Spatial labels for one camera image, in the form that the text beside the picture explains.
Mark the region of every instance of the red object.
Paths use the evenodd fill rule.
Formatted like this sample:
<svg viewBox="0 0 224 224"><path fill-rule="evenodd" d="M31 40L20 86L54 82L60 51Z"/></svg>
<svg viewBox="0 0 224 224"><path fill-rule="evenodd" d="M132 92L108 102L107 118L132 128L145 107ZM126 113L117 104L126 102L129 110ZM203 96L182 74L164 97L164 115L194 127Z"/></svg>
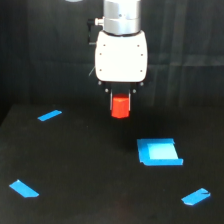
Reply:
<svg viewBox="0 0 224 224"><path fill-rule="evenodd" d="M112 100L112 117L129 117L129 96L126 94L116 94Z"/></svg>

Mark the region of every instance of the blue tape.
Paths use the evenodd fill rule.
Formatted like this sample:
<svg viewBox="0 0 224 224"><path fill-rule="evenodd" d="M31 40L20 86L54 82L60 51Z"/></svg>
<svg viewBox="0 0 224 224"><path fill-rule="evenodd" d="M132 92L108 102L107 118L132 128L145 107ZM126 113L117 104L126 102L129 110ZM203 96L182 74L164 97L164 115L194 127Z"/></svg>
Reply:
<svg viewBox="0 0 224 224"><path fill-rule="evenodd" d="M201 188L194 193L182 198L181 200L184 202L186 205L195 205L198 202L210 197L210 193L205 190L204 188Z"/></svg>
<svg viewBox="0 0 224 224"><path fill-rule="evenodd" d="M183 159L145 159L143 163L146 166L182 166Z"/></svg>
<svg viewBox="0 0 224 224"><path fill-rule="evenodd" d="M26 186L24 183L22 183L20 180L17 180L13 184L9 185L14 191L22 195L24 198L29 197L37 197L39 194Z"/></svg>
<svg viewBox="0 0 224 224"><path fill-rule="evenodd" d="M62 113L61 111L55 110L55 111L52 111L52 112L50 112L48 114L45 114L45 115L43 115L41 117L38 117L38 119L41 120L41 121L46 121L46 120L48 120L48 119L50 119L52 117L55 117L55 116L57 116L57 115L59 115L61 113Z"/></svg>
<svg viewBox="0 0 224 224"><path fill-rule="evenodd" d="M178 159L173 143L173 139L138 139L139 161L146 166L183 165L184 160Z"/></svg>

